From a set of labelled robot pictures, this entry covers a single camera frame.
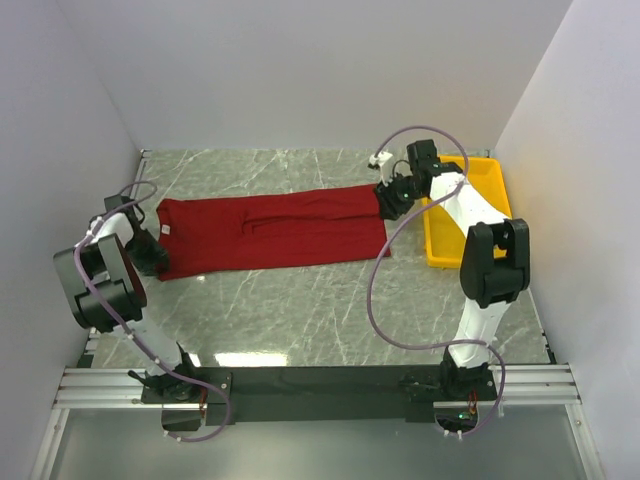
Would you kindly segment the red t shirt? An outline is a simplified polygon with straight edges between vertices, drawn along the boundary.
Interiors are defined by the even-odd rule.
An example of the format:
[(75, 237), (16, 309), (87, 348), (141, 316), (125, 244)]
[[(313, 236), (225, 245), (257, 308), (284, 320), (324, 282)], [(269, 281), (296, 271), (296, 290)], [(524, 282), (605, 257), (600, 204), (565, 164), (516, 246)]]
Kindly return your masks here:
[(218, 271), (305, 267), (375, 258), (387, 240), (370, 185), (195, 200), (164, 199), (162, 281)]

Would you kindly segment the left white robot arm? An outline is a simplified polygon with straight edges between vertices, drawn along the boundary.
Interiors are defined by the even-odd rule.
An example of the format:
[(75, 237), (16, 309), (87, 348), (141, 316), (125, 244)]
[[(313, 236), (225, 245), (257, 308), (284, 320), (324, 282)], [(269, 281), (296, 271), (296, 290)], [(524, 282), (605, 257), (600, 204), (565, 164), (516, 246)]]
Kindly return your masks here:
[(120, 339), (142, 360), (145, 372), (129, 375), (169, 403), (197, 400), (200, 378), (188, 354), (146, 312), (143, 276), (169, 270), (169, 255), (142, 227), (144, 213), (130, 197), (104, 199), (79, 245), (53, 257), (76, 322), (84, 329)]

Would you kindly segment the yellow plastic tray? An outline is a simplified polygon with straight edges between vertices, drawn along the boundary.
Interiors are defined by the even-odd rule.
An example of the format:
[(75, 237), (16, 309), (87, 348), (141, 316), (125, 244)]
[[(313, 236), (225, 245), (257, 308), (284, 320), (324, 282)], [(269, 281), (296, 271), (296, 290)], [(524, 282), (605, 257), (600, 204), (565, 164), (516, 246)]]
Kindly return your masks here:
[(501, 224), (512, 216), (500, 163), (471, 157), (460, 193), (423, 213), (427, 264), (458, 269), (466, 236), (479, 222)]

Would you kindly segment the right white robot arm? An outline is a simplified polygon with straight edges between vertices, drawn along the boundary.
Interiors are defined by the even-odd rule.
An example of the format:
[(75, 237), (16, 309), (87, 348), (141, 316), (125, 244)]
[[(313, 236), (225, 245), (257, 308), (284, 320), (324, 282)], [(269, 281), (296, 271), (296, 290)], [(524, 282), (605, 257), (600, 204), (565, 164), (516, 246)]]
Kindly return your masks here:
[(407, 156), (408, 176), (397, 172), (391, 153), (380, 150), (370, 157), (370, 168), (380, 173), (374, 193), (384, 219), (396, 220), (427, 198), (464, 237), (459, 279), (465, 305), (438, 378), (444, 395), (465, 398), (488, 381), (494, 335), (509, 306), (529, 286), (529, 227), (496, 209), (469, 182), (469, 158), (444, 162), (431, 140), (410, 144)]

